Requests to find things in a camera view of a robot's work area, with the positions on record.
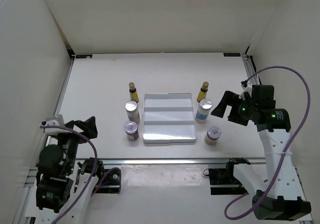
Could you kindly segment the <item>yellow sauce bottle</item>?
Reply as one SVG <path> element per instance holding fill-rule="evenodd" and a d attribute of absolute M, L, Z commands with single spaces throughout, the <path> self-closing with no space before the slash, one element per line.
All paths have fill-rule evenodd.
<path fill-rule="evenodd" d="M 209 88 L 209 83 L 207 81 L 203 82 L 202 87 L 200 88 L 200 91 L 198 93 L 198 97 L 197 97 L 198 102 L 206 98 L 208 88 Z"/>
<path fill-rule="evenodd" d="M 135 101 L 136 103 L 139 102 L 139 97 L 137 93 L 137 89 L 135 87 L 134 82 L 130 82 L 129 84 L 129 95 L 130 95 L 130 100 Z"/>

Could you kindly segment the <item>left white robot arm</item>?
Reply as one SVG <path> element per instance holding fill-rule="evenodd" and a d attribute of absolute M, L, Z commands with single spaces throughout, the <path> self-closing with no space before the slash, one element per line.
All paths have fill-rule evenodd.
<path fill-rule="evenodd" d="M 39 154 L 36 174 L 36 206 L 43 223 L 83 223 L 91 194 L 103 182 L 103 162 L 94 156 L 76 162 L 78 146 L 97 138 L 96 118 L 67 123 L 61 115 L 47 118 L 39 126 L 57 140 Z"/>

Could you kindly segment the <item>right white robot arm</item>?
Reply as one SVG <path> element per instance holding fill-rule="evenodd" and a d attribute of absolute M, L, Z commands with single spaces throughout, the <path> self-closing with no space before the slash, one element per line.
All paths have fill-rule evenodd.
<path fill-rule="evenodd" d="M 228 120 L 246 126 L 252 121 L 263 144 L 267 170 L 264 182 L 246 159 L 234 158 L 226 164 L 225 179 L 242 187 L 252 197 L 251 212 L 259 220 L 294 221 L 310 214 L 292 164 L 291 123 L 286 109 L 276 108 L 272 85 L 247 85 L 238 95 L 225 91 L 211 115 L 222 118 L 231 107 Z"/>

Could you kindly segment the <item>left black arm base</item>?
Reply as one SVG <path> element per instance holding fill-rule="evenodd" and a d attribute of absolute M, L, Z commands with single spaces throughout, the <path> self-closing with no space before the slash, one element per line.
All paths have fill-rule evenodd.
<path fill-rule="evenodd" d="M 118 167 L 113 167 L 105 169 L 101 179 L 95 185 L 92 195 L 96 193 L 101 194 L 119 194 L 121 191 L 121 169 Z"/>

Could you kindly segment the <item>short white-lid jar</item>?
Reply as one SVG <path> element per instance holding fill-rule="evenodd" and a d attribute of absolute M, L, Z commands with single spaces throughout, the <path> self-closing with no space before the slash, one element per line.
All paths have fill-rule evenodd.
<path fill-rule="evenodd" d="M 208 145 L 215 145 L 218 139 L 221 137 L 221 129 L 217 126 L 210 127 L 206 135 L 204 136 L 204 141 Z"/>
<path fill-rule="evenodd" d="M 126 123 L 124 130 L 129 140 L 134 141 L 139 138 L 138 126 L 135 122 L 130 121 Z"/>

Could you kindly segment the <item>tall peppercorn jar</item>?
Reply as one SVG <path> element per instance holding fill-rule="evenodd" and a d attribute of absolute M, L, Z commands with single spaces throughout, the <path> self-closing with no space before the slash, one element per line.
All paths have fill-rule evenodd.
<path fill-rule="evenodd" d="M 196 122 L 205 123 L 210 114 L 212 106 L 213 105 L 211 100 L 202 99 L 199 103 L 199 107 L 195 115 Z"/>
<path fill-rule="evenodd" d="M 140 123 L 140 113 L 138 110 L 138 105 L 135 101 L 127 101 L 125 104 L 125 110 L 129 121 L 135 122 L 136 124 Z"/>

